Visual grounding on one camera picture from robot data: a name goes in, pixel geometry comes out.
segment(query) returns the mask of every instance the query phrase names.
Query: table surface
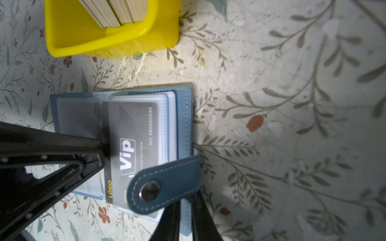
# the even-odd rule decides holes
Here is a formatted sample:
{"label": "table surface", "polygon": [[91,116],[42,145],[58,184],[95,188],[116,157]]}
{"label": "table surface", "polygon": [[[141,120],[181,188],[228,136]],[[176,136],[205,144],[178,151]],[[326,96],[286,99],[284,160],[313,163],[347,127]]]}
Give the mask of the table surface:
{"label": "table surface", "polygon": [[[52,57],[44,1],[0,0],[0,120],[53,131],[52,93],[187,83],[202,193],[224,240],[380,240],[385,11],[375,0],[182,1],[175,47],[106,60]],[[120,241],[155,227],[70,194],[27,230]]]}

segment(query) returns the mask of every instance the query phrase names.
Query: card holder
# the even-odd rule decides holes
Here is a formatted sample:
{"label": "card holder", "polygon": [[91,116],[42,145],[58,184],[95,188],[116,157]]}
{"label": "card holder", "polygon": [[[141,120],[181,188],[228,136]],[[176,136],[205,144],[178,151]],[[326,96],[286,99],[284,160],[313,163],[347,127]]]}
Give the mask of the card holder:
{"label": "card holder", "polygon": [[[192,132],[192,98],[191,98],[191,90],[187,86],[179,86],[179,87],[161,87],[161,88],[152,88],[152,89],[135,89],[128,91],[111,91],[111,92],[98,92],[98,93],[68,93],[68,94],[52,94],[50,96],[51,102],[51,110],[52,117],[55,126],[55,131],[60,133],[59,128],[59,118],[58,118],[58,99],[60,98],[97,98],[99,102],[103,102],[108,100],[108,98],[114,96],[125,96],[131,94],[154,94],[154,93],[164,93],[164,92],[173,92],[176,97],[176,107],[177,107],[177,158],[179,159],[177,162],[181,161],[180,159],[191,157],[192,148],[191,148],[191,132]],[[192,162],[192,165],[198,165],[199,161]],[[164,169],[164,165],[157,166],[156,168]],[[193,188],[192,195],[194,192],[198,190],[199,184],[199,171],[195,171],[195,175],[190,177],[195,181],[192,182]],[[180,219],[180,233],[188,236],[191,233],[191,204],[187,199],[181,200],[181,219]]]}

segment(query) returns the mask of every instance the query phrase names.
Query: yellow box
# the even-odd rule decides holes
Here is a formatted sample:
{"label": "yellow box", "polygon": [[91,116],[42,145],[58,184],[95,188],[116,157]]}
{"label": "yellow box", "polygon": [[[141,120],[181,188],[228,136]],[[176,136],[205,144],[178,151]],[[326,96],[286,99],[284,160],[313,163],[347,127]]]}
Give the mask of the yellow box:
{"label": "yellow box", "polygon": [[102,29],[78,0],[45,0],[46,42],[54,57],[118,58],[168,49],[178,42],[179,0],[149,0],[146,18]]}

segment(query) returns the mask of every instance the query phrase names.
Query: metal snap button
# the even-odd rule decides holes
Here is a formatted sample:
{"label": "metal snap button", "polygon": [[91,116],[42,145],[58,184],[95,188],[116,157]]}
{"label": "metal snap button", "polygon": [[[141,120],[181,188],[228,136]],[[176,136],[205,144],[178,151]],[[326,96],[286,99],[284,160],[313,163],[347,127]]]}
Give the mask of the metal snap button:
{"label": "metal snap button", "polygon": [[154,201],[157,198],[160,189],[161,187],[158,182],[148,181],[141,187],[139,191],[139,198],[141,198],[144,202]]}

